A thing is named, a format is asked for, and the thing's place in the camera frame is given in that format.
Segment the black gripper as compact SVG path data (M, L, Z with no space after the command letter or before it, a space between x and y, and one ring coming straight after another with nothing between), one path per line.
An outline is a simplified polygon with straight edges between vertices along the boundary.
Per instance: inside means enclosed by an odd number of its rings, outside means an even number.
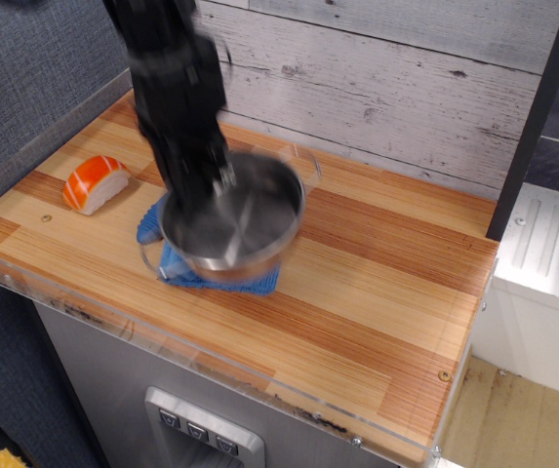
M178 48L131 54L130 71L140 131L167 188L159 213L191 219L226 168L217 120L226 96L216 44L194 35Z

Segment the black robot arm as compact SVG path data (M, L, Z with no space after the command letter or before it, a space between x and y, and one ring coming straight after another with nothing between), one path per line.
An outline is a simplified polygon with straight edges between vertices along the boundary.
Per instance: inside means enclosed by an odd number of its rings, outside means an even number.
M107 1L125 42L136 112L158 170L185 217L230 176L217 120L226 104L214 40L195 31L192 1Z

